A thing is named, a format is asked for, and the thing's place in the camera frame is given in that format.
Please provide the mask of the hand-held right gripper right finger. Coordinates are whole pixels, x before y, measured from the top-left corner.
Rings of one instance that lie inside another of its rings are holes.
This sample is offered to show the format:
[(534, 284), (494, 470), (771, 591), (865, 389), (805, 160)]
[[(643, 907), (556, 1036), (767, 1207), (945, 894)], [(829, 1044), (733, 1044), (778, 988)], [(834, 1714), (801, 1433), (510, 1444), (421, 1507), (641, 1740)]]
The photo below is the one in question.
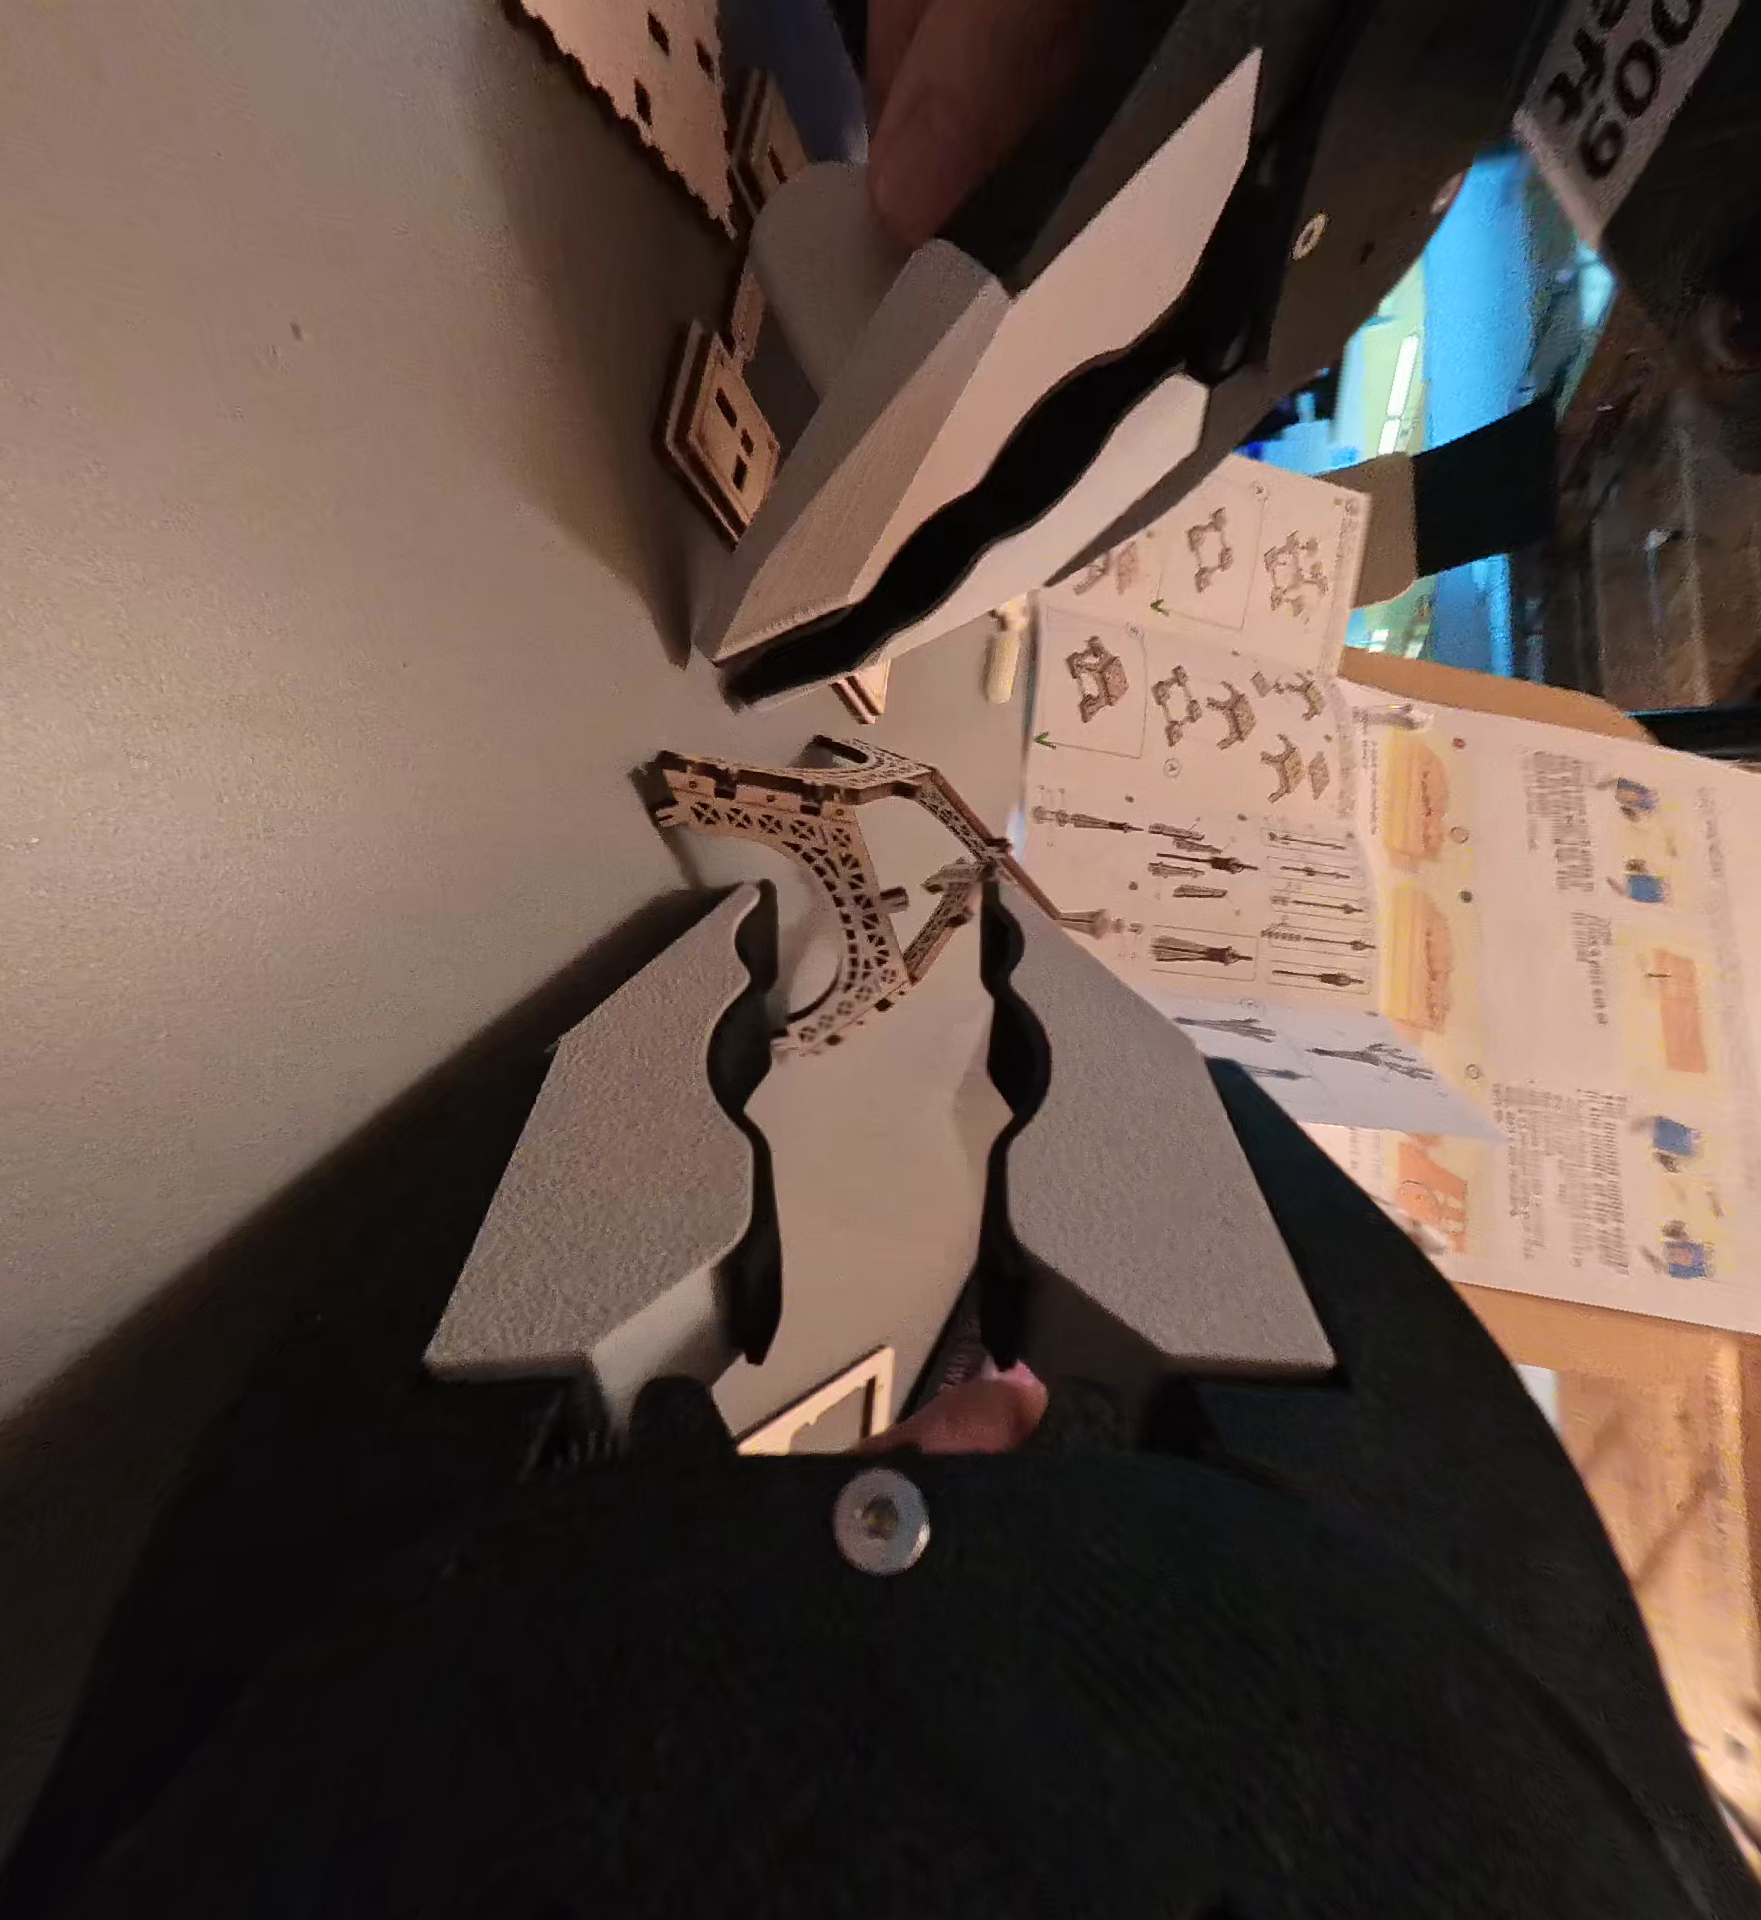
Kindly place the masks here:
[(1028, 895), (989, 883), (990, 1360), (1037, 1379), (1319, 1379), (1335, 1363), (1201, 1052)]

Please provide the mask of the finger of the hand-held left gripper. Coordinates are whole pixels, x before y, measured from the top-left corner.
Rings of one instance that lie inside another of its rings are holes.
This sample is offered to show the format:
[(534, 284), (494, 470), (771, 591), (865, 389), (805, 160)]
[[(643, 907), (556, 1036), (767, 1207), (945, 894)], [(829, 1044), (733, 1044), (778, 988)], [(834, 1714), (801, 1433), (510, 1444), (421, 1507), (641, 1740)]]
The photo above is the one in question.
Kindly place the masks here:
[(731, 708), (771, 708), (895, 659), (1053, 579), (1198, 450), (1209, 387), (1122, 355), (1065, 381), (987, 476), (933, 512), (844, 609), (728, 668)]
[(902, 251), (860, 164), (777, 190), (749, 271), (816, 404), (705, 601), (712, 663), (864, 599), (1049, 391), (1179, 300), (1246, 164), (1260, 68), (1260, 50), (1158, 50), (1007, 275), (947, 239)]

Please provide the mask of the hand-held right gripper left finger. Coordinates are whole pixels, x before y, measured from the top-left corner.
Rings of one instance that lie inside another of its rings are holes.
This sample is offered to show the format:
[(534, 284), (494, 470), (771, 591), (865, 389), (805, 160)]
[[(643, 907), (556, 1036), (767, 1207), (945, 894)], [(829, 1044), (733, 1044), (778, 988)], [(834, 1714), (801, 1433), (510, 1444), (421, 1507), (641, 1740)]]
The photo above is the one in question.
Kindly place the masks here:
[(433, 1379), (643, 1386), (769, 1358), (782, 1237), (749, 1106), (772, 1066), (778, 901), (733, 885), (559, 1041), (423, 1352)]

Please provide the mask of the wooden arch frame assembly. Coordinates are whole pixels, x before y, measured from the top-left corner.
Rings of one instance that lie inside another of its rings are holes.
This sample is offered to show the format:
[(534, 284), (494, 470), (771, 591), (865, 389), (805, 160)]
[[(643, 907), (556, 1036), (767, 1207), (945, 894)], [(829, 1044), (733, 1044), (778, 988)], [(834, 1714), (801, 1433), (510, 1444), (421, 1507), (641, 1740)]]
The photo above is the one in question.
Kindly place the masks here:
[[(803, 764), (754, 764), (664, 750), (647, 767), (649, 812), (658, 830), (760, 843), (798, 866), (825, 897), (839, 934), (834, 988), (870, 991), (880, 1001), (902, 995), (927, 972), (987, 882), (1012, 883), (1049, 917), (1062, 920), (1012, 855), (1010, 842), (935, 767), (829, 735), (816, 735), (808, 753)], [(957, 904), (906, 948), (893, 927), (895, 911), (882, 900), (861, 823), (867, 807), (892, 800), (916, 804), (959, 852)]]

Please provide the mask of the grey desk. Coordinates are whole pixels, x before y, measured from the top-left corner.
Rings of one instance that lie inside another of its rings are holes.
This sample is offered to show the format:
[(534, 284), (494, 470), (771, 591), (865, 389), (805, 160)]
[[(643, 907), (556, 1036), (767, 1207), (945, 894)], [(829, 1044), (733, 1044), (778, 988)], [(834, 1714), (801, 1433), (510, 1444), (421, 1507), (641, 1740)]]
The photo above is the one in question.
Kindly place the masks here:
[(725, 244), (506, 5), (0, 5), (0, 1433), (655, 900)]

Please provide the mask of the person's left hand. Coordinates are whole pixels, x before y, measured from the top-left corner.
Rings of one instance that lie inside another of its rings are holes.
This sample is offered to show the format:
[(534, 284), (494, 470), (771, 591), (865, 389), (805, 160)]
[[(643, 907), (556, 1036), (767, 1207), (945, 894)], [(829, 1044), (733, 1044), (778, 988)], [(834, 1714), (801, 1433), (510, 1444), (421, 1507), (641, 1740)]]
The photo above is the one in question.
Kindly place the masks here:
[(1099, 3), (871, 3), (867, 192), (903, 248), (929, 243), (1054, 109), (1099, 41)]

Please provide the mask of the person's right hand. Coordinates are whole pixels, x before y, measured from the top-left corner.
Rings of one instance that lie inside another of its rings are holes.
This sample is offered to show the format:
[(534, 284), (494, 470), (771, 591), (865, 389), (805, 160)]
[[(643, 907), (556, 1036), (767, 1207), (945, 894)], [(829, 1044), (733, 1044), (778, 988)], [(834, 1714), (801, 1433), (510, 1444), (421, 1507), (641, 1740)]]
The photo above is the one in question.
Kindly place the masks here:
[(942, 1387), (920, 1411), (864, 1443), (865, 1455), (1001, 1455), (1019, 1452), (1041, 1426), (1049, 1389), (1022, 1363), (984, 1367)]

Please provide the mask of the tan chair back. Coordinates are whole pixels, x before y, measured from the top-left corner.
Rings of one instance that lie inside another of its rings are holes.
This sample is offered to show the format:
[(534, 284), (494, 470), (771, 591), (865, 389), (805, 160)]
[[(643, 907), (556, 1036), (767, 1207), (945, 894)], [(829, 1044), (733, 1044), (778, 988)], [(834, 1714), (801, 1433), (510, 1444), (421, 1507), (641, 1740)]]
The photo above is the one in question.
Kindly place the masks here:
[(1368, 503), (1365, 539), (1355, 570), (1355, 609), (1396, 601), (1414, 588), (1418, 566), (1420, 455), (1391, 451), (1345, 468), (1337, 485)]

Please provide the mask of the wooden sheet with long parts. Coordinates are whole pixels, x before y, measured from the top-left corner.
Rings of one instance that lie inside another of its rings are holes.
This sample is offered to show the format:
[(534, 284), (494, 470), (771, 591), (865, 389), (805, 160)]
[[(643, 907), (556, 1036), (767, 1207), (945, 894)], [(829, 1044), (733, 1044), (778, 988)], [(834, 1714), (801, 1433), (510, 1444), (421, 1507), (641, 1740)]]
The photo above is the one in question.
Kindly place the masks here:
[(895, 1352), (876, 1347), (736, 1440), (738, 1457), (855, 1452), (892, 1428)]

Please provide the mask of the black flat panel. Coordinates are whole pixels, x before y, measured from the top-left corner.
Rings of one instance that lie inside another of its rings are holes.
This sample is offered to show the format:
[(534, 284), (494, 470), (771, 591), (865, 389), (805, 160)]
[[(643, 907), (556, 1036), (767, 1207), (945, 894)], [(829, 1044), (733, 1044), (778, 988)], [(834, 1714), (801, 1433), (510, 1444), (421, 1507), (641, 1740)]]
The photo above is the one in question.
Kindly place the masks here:
[(1546, 396), (1412, 458), (1416, 577), (1546, 540), (1557, 524), (1559, 413)]

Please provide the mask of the large yellow instruction poster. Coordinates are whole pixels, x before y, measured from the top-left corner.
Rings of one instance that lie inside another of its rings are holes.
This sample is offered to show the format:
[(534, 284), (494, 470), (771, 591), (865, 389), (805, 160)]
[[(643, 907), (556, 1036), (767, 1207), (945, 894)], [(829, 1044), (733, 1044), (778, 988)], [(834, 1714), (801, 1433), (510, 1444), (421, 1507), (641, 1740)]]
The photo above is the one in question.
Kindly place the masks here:
[(1718, 818), (1604, 705), (1348, 654), (1382, 1009), (1479, 1131), (1334, 1130), (1521, 1365), (1761, 1851), (1761, 1126)]

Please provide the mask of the folded paper instruction sheet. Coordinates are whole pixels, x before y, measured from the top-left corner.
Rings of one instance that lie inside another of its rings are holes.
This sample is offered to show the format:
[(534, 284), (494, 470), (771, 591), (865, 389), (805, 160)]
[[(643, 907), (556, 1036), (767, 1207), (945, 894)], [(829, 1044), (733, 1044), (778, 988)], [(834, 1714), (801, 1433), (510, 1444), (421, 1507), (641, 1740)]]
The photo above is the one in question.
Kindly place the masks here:
[(1231, 462), (1037, 595), (1022, 860), (1455, 1278), (1761, 1336), (1761, 779), (1349, 681), (1365, 515)]

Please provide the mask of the serrated square wooden plate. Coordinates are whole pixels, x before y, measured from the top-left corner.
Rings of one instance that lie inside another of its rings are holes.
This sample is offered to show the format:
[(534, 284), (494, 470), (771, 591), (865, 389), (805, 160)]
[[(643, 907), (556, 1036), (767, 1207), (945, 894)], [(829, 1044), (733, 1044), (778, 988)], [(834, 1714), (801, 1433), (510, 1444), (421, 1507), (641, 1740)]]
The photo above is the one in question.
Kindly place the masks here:
[(603, 100), (728, 243), (741, 236), (715, 3), (500, 8)]

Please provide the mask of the wooden four-square connector frame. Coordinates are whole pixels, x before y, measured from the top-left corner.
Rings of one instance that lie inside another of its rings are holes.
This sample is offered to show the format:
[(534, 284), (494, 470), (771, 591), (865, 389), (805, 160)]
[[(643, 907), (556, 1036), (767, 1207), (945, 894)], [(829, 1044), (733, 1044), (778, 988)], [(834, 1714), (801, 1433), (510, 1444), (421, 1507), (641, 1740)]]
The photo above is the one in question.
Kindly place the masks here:
[[(746, 221), (810, 162), (778, 80), (751, 66), (728, 148), (728, 175)], [(724, 321), (689, 321), (680, 333), (655, 433), (664, 462), (730, 547), (767, 503), (782, 454), (749, 385), (765, 316), (767, 297), (743, 253)]]

